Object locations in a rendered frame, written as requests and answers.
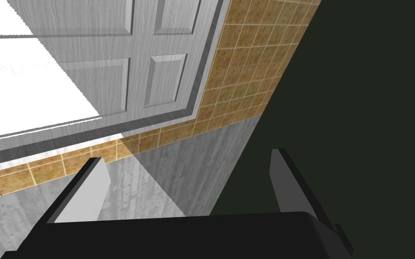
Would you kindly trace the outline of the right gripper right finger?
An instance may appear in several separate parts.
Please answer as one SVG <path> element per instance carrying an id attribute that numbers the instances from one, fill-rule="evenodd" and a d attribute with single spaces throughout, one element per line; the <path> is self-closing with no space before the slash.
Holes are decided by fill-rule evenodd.
<path id="1" fill-rule="evenodd" d="M 281 212 L 306 212 L 327 220 L 321 203 L 286 151 L 272 149 L 269 175 Z"/>

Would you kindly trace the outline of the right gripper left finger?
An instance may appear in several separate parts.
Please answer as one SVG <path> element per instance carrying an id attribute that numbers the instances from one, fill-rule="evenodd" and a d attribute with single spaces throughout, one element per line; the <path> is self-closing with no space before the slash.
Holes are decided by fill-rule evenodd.
<path id="1" fill-rule="evenodd" d="M 43 214 L 40 223 L 96 221 L 110 183 L 104 158 L 90 158 Z"/>

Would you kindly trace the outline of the grey panelled door leaf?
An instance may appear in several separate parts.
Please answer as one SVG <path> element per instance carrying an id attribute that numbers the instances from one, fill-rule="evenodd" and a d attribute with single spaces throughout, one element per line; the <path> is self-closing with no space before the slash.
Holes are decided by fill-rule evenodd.
<path id="1" fill-rule="evenodd" d="M 0 0 L 0 150 L 195 111 L 228 0 Z"/>

